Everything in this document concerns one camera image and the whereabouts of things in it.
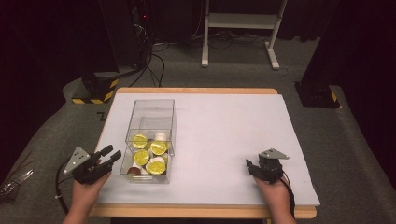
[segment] transparent box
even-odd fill
[[[136,100],[120,174],[131,183],[169,183],[176,126],[175,100]]]

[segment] white table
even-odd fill
[[[91,216],[270,217],[245,159],[257,161],[258,153],[271,147],[290,156],[281,163],[295,194],[296,218],[316,215],[318,196],[285,102],[275,90],[120,88],[96,150],[113,145],[124,151],[137,99],[175,99],[177,140],[170,183],[131,184],[120,175],[120,159]]]

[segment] white paper sheet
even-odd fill
[[[118,93],[96,150],[113,145],[114,152],[123,153],[137,99],[175,100],[177,140],[170,183],[131,184],[120,175],[121,158],[97,202],[265,204],[245,159],[258,164],[260,152],[275,148],[290,156],[280,162],[296,204],[319,205],[282,95]]]

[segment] human hand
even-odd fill
[[[262,191],[262,197],[268,203],[274,222],[296,223],[290,212],[290,196],[285,185],[280,180],[274,184],[267,184],[255,176],[253,178]],[[282,176],[282,180],[289,184],[284,176]]]
[[[111,172],[99,178],[91,185],[73,182],[72,205],[64,223],[87,223],[93,204],[99,196],[100,189],[110,178]]]

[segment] wooden table edge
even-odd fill
[[[117,93],[277,94],[271,88],[119,88]]]
[[[315,206],[296,206],[296,218],[314,218]],[[269,218],[264,205],[97,203],[92,217]]]

